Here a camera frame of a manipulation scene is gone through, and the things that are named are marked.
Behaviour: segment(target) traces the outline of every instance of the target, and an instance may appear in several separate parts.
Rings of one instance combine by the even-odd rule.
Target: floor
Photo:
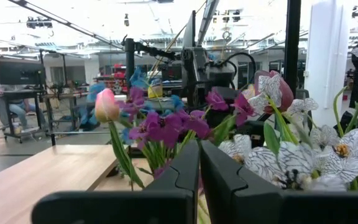
[[[343,101],[342,112],[348,109],[349,101]],[[58,110],[54,111],[56,117],[63,115],[69,115],[68,103],[61,103]],[[35,116],[28,117],[29,124],[36,126]],[[69,124],[60,124],[58,130],[64,131],[69,128]],[[95,131],[108,131],[107,127],[100,126]],[[109,134],[77,134],[71,136],[64,136],[57,138],[57,144],[106,144],[110,139]],[[45,135],[36,136],[36,138],[23,139],[23,143],[20,144],[17,139],[8,138],[5,141],[0,139],[0,171],[13,166],[14,164],[23,161],[24,159],[43,151],[50,147],[50,138]]]

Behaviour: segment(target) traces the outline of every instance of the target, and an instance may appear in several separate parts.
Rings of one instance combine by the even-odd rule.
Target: wooden table
[[[34,204],[62,190],[93,190],[116,165],[111,145],[62,145],[0,172],[0,224],[26,224]]]

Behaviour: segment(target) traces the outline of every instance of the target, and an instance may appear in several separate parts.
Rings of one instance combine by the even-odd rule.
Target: yellow object
[[[149,89],[147,90],[149,98],[156,98],[162,96],[162,80],[161,78],[153,78]]]

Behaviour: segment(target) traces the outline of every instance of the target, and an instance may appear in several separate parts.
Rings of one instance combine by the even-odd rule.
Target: black stand
[[[296,78],[298,76],[298,44],[301,20],[301,0],[288,0],[287,29],[285,33],[284,79],[296,95]]]

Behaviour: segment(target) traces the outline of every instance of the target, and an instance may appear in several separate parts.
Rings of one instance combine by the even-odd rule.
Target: tulip
[[[270,73],[269,72],[266,72],[266,71],[257,71],[255,73],[255,93],[256,95],[260,94],[259,92],[259,77],[261,75],[265,75],[265,76],[268,76],[268,77],[273,77],[275,75],[279,74],[278,72],[276,71],[271,71]],[[278,109],[281,111],[281,112],[284,112],[286,111],[292,104],[292,101],[293,101],[293,94],[292,94],[292,91],[291,91],[291,88],[288,86],[288,84],[284,81],[283,78],[280,79],[280,91],[282,92],[282,99],[281,99],[281,107],[279,107]],[[265,109],[264,109],[264,112],[265,113],[268,113],[268,114],[272,114],[274,112],[273,108],[271,106],[266,106]]]
[[[96,119],[101,123],[117,121],[119,119],[119,106],[114,99],[114,93],[106,88],[96,96],[94,108]]]

